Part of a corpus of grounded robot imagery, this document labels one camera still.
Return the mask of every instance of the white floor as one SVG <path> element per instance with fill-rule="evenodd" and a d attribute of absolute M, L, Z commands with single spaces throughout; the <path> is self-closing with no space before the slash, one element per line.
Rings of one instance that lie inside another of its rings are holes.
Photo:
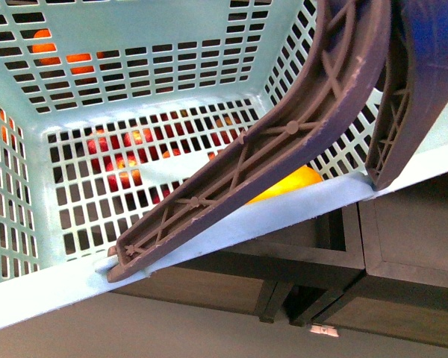
<path fill-rule="evenodd" d="M 448 349 L 107 293 L 0 331 L 0 358 L 448 357 Z"/>

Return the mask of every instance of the lemon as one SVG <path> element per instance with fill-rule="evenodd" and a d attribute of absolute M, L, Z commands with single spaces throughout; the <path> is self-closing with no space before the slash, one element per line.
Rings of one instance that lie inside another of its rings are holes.
<path fill-rule="evenodd" d="M 247 204 L 255 203 L 256 201 L 272 198 L 273 196 L 285 194 L 315 183 L 322 181 L 319 173 L 308 166 L 298 168 L 294 173 L 288 175 L 278 183 L 272 185 L 269 189 L 257 195 Z"/>

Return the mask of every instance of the shopping basket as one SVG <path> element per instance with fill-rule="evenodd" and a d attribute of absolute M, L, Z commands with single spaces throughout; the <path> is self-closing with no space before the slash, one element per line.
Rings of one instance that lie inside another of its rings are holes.
<path fill-rule="evenodd" d="M 282 100 L 317 13 L 311 0 L 0 0 L 0 283 L 104 255 Z M 382 89 L 308 164 L 323 179 L 364 171 Z"/>

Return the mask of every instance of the dark wooden cabinet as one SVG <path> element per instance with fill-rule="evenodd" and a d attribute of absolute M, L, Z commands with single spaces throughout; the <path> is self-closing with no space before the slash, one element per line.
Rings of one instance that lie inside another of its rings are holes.
<path fill-rule="evenodd" d="M 313 321 L 448 347 L 448 173 L 359 212 L 365 274 Z"/>
<path fill-rule="evenodd" d="M 116 292 L 273 322 L 296 286 L 318 292 L 305 309 L 303 317 L 310 318 L 339 298 L 363 269 L 357 207 L 352 205 L 158 271 Z"/>
<path fill-rule="evenodd" d="M 118 292 L 448 347 L 448 173 Z"/>

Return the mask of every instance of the basket handle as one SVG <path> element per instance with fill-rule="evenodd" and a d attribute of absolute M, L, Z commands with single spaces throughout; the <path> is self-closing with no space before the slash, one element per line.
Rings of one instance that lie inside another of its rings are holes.
<path fill-rule="evenodd" d="M 350 126 L 385 61 L 391 4 L 319 0 L 305 65 L 286 96 L 116 241 L 108 281 L 131 276 L 324 152 Z"/>
<path fill-rule="evenodd" d="M 377 190 L 399 176 L 448 103 L 448 0 L 393 5 L 385 88 L 365 163 Z"/>

